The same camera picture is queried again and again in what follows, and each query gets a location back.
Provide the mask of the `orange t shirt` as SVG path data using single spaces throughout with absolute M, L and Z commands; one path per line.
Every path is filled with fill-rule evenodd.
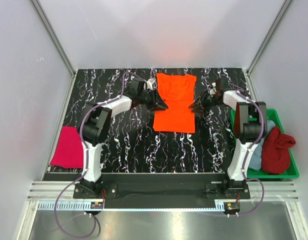
M 168 106 L 154 114 L 156 132 L 195 133 L 195 114 L 189 106 L 194 102 L 197 77 L 194 75 L 156 75 L 158 93 Z

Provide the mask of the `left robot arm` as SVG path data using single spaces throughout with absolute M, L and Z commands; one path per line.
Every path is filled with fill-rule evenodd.
M 151 112 L 165 111 L 169 107 L 153 87 L 154 80 L 135 76 L 130 85 L 122 83 L 121 93 L 115 98 L 98 103 L 88 103 L 82 112 L 77 131 L 83 147 L 83 171 L 76 187 L 84 194 L 97 198 L 102 193 L 100 156 L 102 143 L 107 139 L 111 119 L 139 105 Z

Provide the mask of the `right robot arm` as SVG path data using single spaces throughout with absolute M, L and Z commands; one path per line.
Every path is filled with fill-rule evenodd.
M 267 106 L 244 96 L 243 92 L 241 87 L 218 78 L 188 107 L 193 113 L 206 113 L 218 105 L 227 105 L 235 110 L 234 154 L 223 180 L 205 185 L 207 195 L 237 199 L 239 195 L 249 193 L 247 171 L 255 149 L 267 133 Z

